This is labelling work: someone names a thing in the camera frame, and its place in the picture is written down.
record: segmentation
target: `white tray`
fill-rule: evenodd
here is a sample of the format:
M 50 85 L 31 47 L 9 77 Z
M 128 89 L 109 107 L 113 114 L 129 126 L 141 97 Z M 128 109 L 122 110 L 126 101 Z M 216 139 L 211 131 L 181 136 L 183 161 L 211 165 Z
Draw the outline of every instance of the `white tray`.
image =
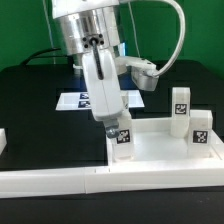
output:
M 224 185 L 224 144 L 214 132 L 211 157 L 192 159 L 187 142 L 169 135 L 170 118 L 133 120 L 133 127 L 133 161 L 115 163 L 107 139 L 108 166 L 0 172 L 0 197 Z

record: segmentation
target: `white cable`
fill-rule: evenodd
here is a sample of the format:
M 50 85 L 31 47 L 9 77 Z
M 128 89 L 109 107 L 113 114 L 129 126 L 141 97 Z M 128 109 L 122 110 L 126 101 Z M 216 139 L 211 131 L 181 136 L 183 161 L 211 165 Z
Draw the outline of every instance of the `white cable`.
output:
M 172 66 L 172 64 L 175 62 L 175 60 L 177 59 L 177 57 L 182 49 L 182 46 L 184 43 L 184 38 L 185 38 L 185 32 L 186 32 L 184 12 L 183 12 L 182 8 L 180 7 L 180 5 L 174 0 L 120 0 L 120 3 L 130 3 L 130 2 L 134 2 L 134 1 L 164 2 L 164 3 L 167 3 L 171 6 L 173 6 L 173 8 L 178 13 L 178 16 L 180 19 L 180 36 L 179 36 L 179 40 L 178 40 L 176 49 L 174 50 L 173 55 L 171 56 L 171 58 L 167 62 L 167 64 L 164 65 L 164 67 L 162 69 L 160 69 L 159 71 L 156 71 L 153 74 L 153 76 L 155 76 L 155 77 L 161 76 Z
M 51 47 L 54 48 L 53 35 L 52 35 L 50 21 L 49 21 L 49 18 L 48 18 L 46 1 L 42 0 L 42 2 L 43 2 L 43 6 L 44 6 L 44 14 L 45 14 L 46 22 L 47 22 L 47 28 L 48 28 L 48 32 L 49 32 L 49 38 L 50 38 Z
M 138 38 L 137 38 L 135 20 L 134 20 L 133 11 L 132 11 L 132 7 L 131 7 L 130 2 L 128 2 L 128 8 L 129 8 L 129 12 L 130 12 L 130 15 L 131 15 L 131 21 L 132 21 L 132 26 L 133 26 L 133 30 L 134 30 L 135 46 L 136 46 L 136 50 L 137 50 L 137 53 L 138 53 L 138 57 L 140 58 L 140 51 L 139 51 L 139 47 L 138 47 Z

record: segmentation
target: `white cube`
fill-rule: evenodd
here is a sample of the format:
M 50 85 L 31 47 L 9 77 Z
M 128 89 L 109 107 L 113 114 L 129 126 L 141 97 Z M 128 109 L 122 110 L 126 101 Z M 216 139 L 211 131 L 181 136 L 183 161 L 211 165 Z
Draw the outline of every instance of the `white cube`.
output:
M 210 141 L 213 117 L 210 110 L 191 110 L 188 135 L 188 154 L 190 157 L 210 157 Z
M 173 88 L 172 121 L 170 134 L 176 138 L 184 138 L 189 129 L 190 88 Z
M 6 136 L 5 136 L 5 130 L 0 129 L 0 155 L 3 151 L 3 149 L 6 146 Z

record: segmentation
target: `metal cylinder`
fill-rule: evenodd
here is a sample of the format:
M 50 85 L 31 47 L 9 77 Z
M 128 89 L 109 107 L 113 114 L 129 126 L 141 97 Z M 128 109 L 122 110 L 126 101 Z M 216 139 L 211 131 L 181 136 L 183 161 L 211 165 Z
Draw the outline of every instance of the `metal cylinder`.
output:
M 94 39 L 100 49 L 122 43 L 119 6 L 76 13 L 57 19 L 62 49 L 67 55 L 90 52 Z

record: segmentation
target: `black tabletop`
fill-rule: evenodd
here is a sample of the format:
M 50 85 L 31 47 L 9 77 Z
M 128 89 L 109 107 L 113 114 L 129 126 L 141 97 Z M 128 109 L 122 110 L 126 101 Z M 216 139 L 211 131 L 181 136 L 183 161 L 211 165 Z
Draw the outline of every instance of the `black tabletop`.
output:
M 136 89 L 130 75 L 121 88 Z M 172 87 L 191 88 L 191 108 L 212 110 L 224 139 L 224 81 L 195 61 L 178 61 L 143 92 L 133 119 L 171 115 Z M 91 111 L 55 111 L 62 92 L 86 91 L 67 65 L 15 66 L 0 73 L 0 170 L 107 165 L 105 133 Z M 224 188 L 193 188 L 0 200 L 0 223 L 224 223 Z

